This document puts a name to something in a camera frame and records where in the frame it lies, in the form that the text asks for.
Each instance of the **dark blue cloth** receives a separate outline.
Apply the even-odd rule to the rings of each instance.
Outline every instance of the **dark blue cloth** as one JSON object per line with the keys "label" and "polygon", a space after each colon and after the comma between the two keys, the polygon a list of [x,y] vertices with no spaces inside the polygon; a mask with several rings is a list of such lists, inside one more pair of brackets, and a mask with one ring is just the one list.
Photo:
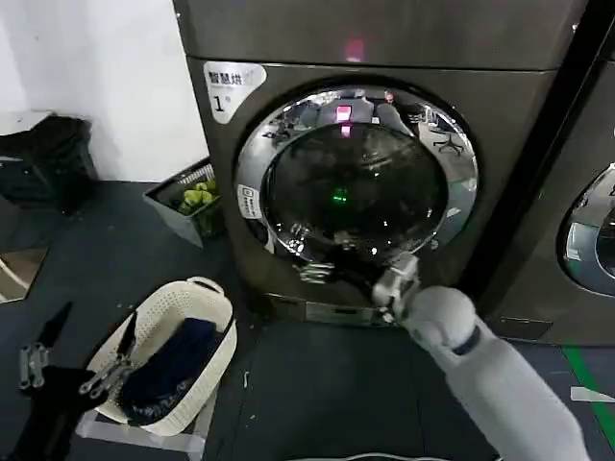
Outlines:
{"label": "dark blue cloth", "polygon": [[130,424],[150,425],[166,416],[207,366],[218,336],[214,323],[185,319],[122,387],[119,404]]}

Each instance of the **dark floor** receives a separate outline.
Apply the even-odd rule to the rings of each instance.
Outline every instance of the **dark floor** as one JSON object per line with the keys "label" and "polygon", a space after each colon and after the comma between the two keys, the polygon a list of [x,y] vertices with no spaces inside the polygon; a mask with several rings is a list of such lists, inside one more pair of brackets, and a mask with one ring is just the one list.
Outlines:
{"label": "dark floor", "polygon": [[[0,453],[9,452],[28,415],[19,397],[17,352],[65,301],[75,304],[53,352],[83,366],[128,306],[173,279],[218,281],[238,319],[234,362],[220,386],[208,460],[282,461],[384,451],[455,461],[491,461],[485,442],[430,358],[402,331],[264,323],[234,268],[226,238],[201,251],[169,230],[143,203],[145,184],[106,183],[81,212],[64,218],[0,202],[0,252],[49,244],[34,290],[0,304]],[[578,385],[559,348],[519,345],[581,422],[595,461],[615,460],[592,408],[569,402]],[[604,392],[615,393],[610,350],[583,354]],[[184,454],[75,438],[70,459],[186,460]]]}

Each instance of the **white plastic basket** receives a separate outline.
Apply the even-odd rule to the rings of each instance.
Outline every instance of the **white plastic basket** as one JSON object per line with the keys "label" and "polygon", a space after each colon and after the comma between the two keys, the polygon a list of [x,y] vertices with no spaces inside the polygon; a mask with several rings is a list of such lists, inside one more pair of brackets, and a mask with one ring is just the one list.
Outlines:
{"label": "white plastic basket", "polygon": [[[145,425],[143,429],[161,436],[182,432],[197,416],[224,374],[233,358],[237,345],[237,329],[233,306],[224,296],[224,290],[212,280],[193,277],[187,281],[174,281],[152,294],[137,310],[135,348],[131,359],[138,368],[171,337],[185,318],[208,320],[216,324],[219,332],[227,331],[208,365],[194,382],[185,397],[163,419]],[[109,337],[90,360],[87,368],[98,372],[115,359],[117,347],[126,321]],[[109,399],[97,410],[112,420],[125,424],[128,418],[117,404],[119,388],[111,391]]]}

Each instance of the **front-loading washing machine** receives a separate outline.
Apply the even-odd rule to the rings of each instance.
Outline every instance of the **front-loading washing machine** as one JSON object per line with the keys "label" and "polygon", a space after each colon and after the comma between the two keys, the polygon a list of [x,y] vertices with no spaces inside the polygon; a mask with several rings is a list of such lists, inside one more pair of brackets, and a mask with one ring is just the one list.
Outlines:
{"label": "front-loading washing machine", "polygon": [[360,290],[298,269],[411,251],[455,284],[585,1],[175,6],[241,274],[276,311],[371,325]]}
{"label": "front-loading washing machine", "polygon": [[615,54],[480,297],[502,336],[615,344]]}

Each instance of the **white wall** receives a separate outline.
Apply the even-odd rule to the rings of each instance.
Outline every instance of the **white wall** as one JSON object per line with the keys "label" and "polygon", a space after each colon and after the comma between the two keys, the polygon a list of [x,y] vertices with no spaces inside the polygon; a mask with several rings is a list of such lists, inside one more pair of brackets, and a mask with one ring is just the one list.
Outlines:
{"label": "white wall", "polygon": [[17,74],[7,31],[0,22],[0,110],[21,111],[27,107],[26,92]]}
{"label": "white wall", "polygon": [[13,64],[30,108],[91,118],[101,179],[160,181],[208,154],[171,0],[0,0],[0,15],[2,83]]}

